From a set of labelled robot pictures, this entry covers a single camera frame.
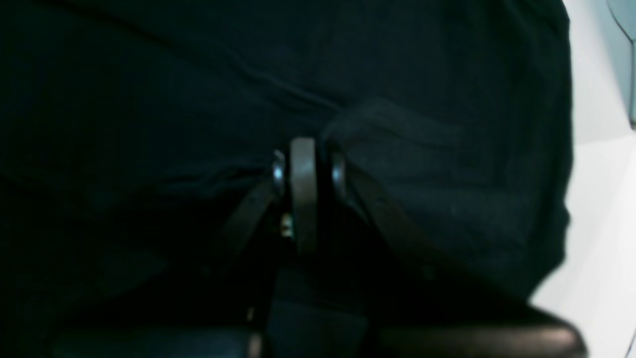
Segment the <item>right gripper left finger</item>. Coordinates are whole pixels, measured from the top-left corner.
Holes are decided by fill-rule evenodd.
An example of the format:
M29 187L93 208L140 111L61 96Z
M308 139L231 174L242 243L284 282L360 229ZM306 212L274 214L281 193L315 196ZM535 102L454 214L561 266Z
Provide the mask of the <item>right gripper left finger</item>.
M287 166L286 154L274 151L268 175L246 194L210 242L210 274L223 278L231 272L268 209L284 199Z

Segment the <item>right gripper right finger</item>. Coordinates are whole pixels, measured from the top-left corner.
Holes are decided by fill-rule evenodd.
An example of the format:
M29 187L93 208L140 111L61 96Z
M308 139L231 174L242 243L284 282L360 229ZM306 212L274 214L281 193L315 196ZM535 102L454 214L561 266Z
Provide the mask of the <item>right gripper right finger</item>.
M413 291L429 319L545 319L547 314L481 278L431 242L383 186L343 152L329 152L329 176L335 195L360 209L375 241Z

